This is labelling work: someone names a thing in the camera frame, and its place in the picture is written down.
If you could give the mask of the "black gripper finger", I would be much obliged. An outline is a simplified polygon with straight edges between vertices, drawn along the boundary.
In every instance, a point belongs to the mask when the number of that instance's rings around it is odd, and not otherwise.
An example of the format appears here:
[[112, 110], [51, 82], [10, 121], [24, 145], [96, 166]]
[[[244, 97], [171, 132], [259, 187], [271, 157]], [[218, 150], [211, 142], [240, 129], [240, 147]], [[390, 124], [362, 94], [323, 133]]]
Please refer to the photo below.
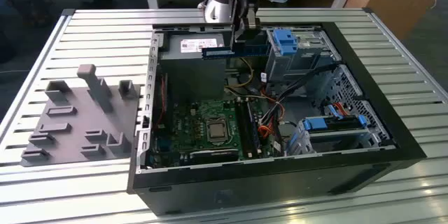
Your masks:
[[231, 49], [236, 50], [240, 44], [246, 41], [244, 38], [244, 17], [246, 14], [246, 0], [232, 0], [232, 38], [231, 38]]
[[247, 28], [246, 40], [251, 41], [260, 33], [260, 21], [256, 17], [258, 6], [255, 3], [248, 3], [247, 8]]

